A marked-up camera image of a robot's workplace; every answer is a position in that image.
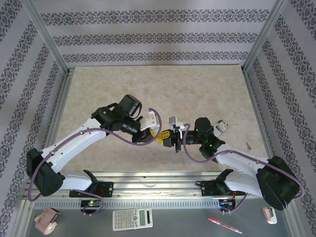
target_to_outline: beige floor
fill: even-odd
[[[248,142],[251,154],[266,156],[240,66],[77,67],[57,141],[81,126],[97,108],[119,102],[125,94],[143,103],[142,114],[150,107],[156,109],[163,129],[169,129],[171,116],[192,126],[199,117],[208,117],[211,123],[224,119],[229,127],[222,140],[243,151]],[[198,149],[199,145],[189,146],[194,157],[203,159]],[[157,142],[134,147],[114,136],[94,143],[65,166],[90,171],[221,171],[225,167],[193,163],[184,151],[176,154],[174,148]]]

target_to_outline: gray table surface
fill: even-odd
[[[276,211],[277,224],[266,222],[262,199],[248,199],[231,216],[223,216],[217,209],[153,209],[153,227],[140,230],[113,232],[112,210],[103,210],[89,217],[79,210],[61,210],[63,217],[50,237],[289,237],[290,232],[283,212]],[[27,237],[43,237],[33,221],[42,210],[34,210]],[[243,232],[238,234],[208,221],[209,217]]]

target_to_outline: patterned wallpaper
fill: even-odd
[[[9,236],[26,181],[26,153],[41,149],[63,78],[19,0],[0,0],[0,237]]]
[[[315,1],[289,1],[248,72],[274,154],[306,187],[297,205],[308,236],[316,236],[315,13]]]
[[[241,64],[276,0],[37,0],[70,68]]]

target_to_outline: white calculator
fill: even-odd
[[[150,207],[113,212],[113,231],[127,231],[149,227],[153,227],[153,215]]]

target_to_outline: red pen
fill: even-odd
[[[242,234],[241,231],[237,230],[237,229],[234,228],[234,227],[231,227],[231,226],[228,226],[228,225],[223,224],[223,223],[222,223],[220,220],[218,220],[218,219],[209,218],[208,220],[211,221],[211,222],[213,222],[213,223],[215,223],[215,224],[217,224],[217,225],[220,225],[220,226],[223,226],[223,227],[225,227],[225,228],[227,228],[227,229],[230,229],[231,231],[235,231],[235,232],[237,232],[237,233],[239,233],[239,234]]]

